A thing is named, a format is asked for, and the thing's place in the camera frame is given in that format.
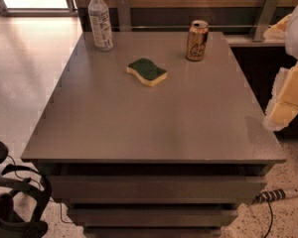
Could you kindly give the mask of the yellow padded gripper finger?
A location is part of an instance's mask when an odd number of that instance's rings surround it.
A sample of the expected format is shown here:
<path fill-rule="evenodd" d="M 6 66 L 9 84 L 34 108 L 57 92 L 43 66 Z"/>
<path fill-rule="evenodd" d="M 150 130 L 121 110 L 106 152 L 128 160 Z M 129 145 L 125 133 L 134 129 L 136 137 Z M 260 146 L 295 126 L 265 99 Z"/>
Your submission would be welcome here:
<path fill-rule="evenodd" d="M 269 27 L 263 34 L 265 40 L 284 40 L 291 14 L 286 15 L 276 24 Z"/>
<path fill-rule="evenodd" d="M 290 69 L 281 67 L 276 74 L 263 126 L 269 131 L 286 128 L 298 114 L 298 62 Z"/>

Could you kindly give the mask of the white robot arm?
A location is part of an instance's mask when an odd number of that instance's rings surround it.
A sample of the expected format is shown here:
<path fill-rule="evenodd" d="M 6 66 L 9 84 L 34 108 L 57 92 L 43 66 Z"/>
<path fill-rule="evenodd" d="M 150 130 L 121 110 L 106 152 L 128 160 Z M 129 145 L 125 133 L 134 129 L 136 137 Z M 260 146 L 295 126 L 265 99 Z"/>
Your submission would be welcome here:
<path fill-rule="evenodd" d="M 281 67 L 272 86 L 263 126 L 269 131 L 287 127 L 298 114 L 298 5 L 264 33 L 266 40 L 284 40 L 286 54 L 297 59 L 290 69 Z"/>

